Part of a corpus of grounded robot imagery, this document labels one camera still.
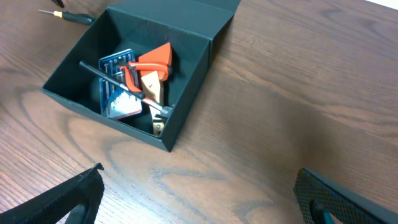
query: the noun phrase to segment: wooden table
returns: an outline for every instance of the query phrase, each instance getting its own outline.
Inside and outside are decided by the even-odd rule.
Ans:
[[[110,1],[65,1],[98,15]],[[87,27],[0,7],[0,211],[101,162],[98,223],[302,223],[310,167],[398,212],[398,11],[242,0],[173,152],[39,91]]]

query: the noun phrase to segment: box lid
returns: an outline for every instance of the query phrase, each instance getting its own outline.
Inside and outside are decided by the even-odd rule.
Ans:
[[[240,0],[127,0],[108,9],[132,14],[213,40],[233,17]]]

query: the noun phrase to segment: wooden surface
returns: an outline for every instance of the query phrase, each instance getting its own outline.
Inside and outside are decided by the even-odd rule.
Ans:
[[[304,166],[398,212],[398,11],[242,0],[168,154],[39,92],[87,27],[38,9],[0,7],[0,211],[101,162],[98,223],[302,223]]]

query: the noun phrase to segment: screwdriver handle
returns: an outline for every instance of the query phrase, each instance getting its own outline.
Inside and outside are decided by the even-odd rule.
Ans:
[[[70,12],[62,12],[62,19],[71,22],[77,22],[88,26],[90,26],[95,20],[93,16],[87,14],[74,14]]]

